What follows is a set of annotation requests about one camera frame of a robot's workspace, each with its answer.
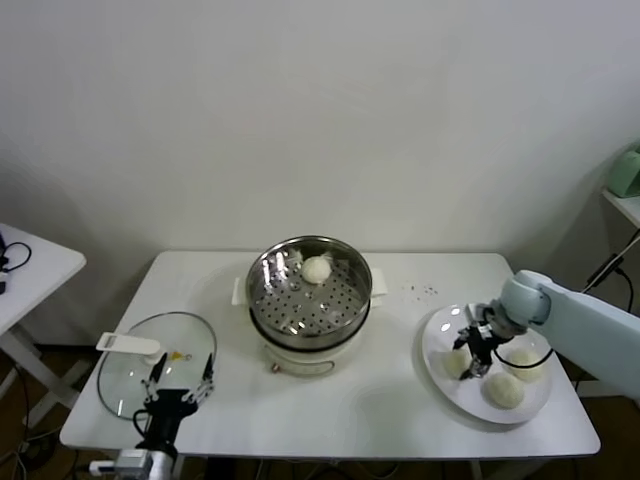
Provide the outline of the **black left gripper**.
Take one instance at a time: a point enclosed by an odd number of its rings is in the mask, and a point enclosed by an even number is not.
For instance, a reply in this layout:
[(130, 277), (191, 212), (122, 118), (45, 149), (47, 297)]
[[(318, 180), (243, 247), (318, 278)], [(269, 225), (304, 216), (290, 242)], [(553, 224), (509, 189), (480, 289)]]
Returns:
[(214, 390), (215, 358), (207, 358), (200, 383), (189, 391), (185, 389), (161, 389), (157, 385), (164, 371), (166, 354), (152, 367), (148, 377), (141, 380), (144, 388), (144, 406), (138, 415), (147, 417), (144, 429), (138, 427), (142, 441), (139, 448), (173, 448), (182, 421), (194, 415)]

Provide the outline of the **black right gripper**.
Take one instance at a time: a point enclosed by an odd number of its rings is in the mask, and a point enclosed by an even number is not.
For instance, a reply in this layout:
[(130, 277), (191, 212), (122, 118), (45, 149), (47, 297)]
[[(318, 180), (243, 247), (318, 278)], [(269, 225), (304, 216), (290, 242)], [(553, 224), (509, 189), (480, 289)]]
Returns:
[(453, 343), (454, 350), (460, 350), (469, 346), (474, 359), (461, 375), (460, 380), (482, 378), (488, 371), (488, 365), (483, 362), (491, 362), (492, 352), (500, 344), (500, 338), (494, 333), (492, 321), (495, 319), (495, 311), (488, 305), (468, 305), (468, 328), (458, 331), (458, 336)]

